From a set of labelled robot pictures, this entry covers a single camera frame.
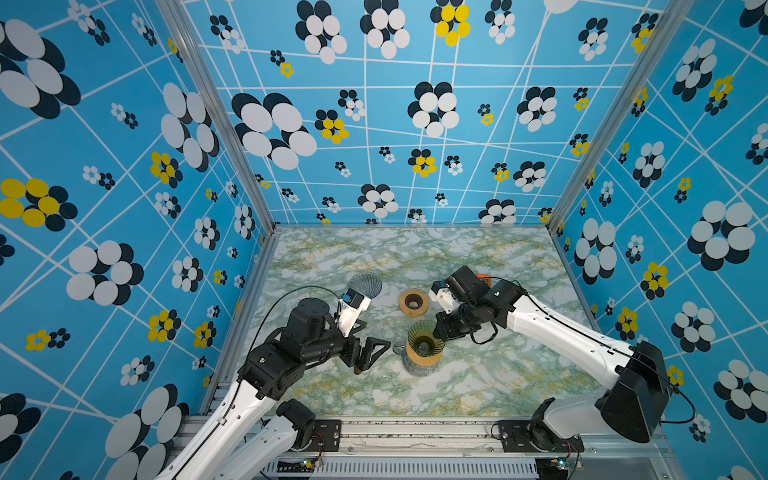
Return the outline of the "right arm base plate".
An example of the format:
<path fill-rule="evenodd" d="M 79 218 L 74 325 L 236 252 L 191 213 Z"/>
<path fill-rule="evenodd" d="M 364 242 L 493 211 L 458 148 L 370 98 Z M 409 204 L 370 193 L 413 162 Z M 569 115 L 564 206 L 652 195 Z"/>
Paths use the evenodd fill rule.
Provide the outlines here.
<path fill-rule="evenodd" d="M 534 429 L 529 420 L 499 420 L 491 426 L 491 436 L 501 443 L 504 453 L 584 452 L 584 444 L 579 437 L 562 439 L 553 436 L 546 429 Z"/>

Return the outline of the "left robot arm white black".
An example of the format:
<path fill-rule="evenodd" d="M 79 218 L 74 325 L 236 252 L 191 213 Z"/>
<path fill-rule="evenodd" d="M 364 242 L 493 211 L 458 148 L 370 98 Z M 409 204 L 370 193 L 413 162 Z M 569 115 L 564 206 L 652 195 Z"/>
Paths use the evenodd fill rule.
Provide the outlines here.
<path fill-rule="evenodd" d="M 290 449 L 308 445 L 314 413 L 281 398 L 307 369 L 331 358 L 362 372 L 387 351 L 388 341 L 354 335 L 364 328 L 358 318 L 370 303 L 354 289 L 334 307 L 317 298 L 301 300 L 286 325 L 249 352 L 236 383 L 159 478 L 253 479 Z"/>

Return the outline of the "green glass dripper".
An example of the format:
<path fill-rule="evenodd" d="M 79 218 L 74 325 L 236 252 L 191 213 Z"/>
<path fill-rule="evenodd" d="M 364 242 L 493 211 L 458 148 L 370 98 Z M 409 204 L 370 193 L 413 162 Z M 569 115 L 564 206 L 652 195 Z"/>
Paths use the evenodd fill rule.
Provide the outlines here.
<path fill-rule="evenodd" d="M 445 342 L 438 338 L 434 330 L 436 323 L 422 320 L 415 322 L 408 330 L 407 346 L 410 347 L 416 355 L 429 358 L 442 353 Z"/>

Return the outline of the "ribbed glass carafe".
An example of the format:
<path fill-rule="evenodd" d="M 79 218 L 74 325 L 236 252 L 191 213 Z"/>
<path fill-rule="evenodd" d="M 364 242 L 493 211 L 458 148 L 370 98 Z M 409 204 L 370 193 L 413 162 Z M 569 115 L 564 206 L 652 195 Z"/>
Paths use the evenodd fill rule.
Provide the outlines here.
<path fill-rule="evenodd" d="M 399 355 L 405 370 L 413 376 L 425 377 L 433 374 L 438 367 L 438 363 L 443 357 L 443 351 L 441 354 L 423 358 L 415 354 L 415 352 L 407 346 L 406 341 L 397 342 L 393 351 Z"/>

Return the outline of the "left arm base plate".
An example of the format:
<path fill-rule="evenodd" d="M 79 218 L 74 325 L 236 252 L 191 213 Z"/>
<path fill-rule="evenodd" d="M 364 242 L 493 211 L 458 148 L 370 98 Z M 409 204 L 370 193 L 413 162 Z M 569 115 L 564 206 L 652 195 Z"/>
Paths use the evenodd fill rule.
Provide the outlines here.
<path fill-rule="evenodd" d="M 338 452 L 342 433 L 339 419 L 317 419 L 299 428 L 293 451 Z"/>

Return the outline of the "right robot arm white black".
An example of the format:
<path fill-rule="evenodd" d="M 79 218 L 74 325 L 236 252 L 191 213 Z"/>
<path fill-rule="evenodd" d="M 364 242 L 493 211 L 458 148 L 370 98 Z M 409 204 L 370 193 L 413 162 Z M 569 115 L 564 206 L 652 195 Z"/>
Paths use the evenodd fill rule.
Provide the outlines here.
<path fill-rule="evenodd" d="M 568 399 L 544 400 L 528 422 L 540 451 L 583 434 L 615 433 L 650 442 L 672 396 L 661 351 L 648 342 L 632 346 L 552 310 L 520 285 L 488 286 L 471 273 L 433 283 L 434 335 L 444 341 L 472 336 L 483 324 L 508 329 L 543 344 L 588 373 L 599 387 Z"/>

